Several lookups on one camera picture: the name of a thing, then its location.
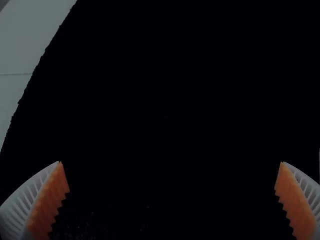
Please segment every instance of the white surface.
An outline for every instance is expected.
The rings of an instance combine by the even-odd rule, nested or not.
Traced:
[[[10,0],[0,12],[0,74],[32,73],[76,0]]]
[[[0,11],[0,150],[24,89],[77,0],[10,0]]]

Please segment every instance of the black fabric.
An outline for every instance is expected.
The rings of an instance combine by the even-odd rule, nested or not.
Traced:
[[[294,82],[315,63],[236,23],[78,0],[12,118],[1,202],[62,161],[51,239],[294,239],[273,187],[280,161],[319,179],[318,93]]]

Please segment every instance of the dark surface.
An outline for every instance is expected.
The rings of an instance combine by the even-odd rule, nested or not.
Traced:
[[[311,53],[195,12],[79,0],[12,118],[1,202],[59,160],[51,239],[294,239],[273,187],[280,161],[319,181]]]

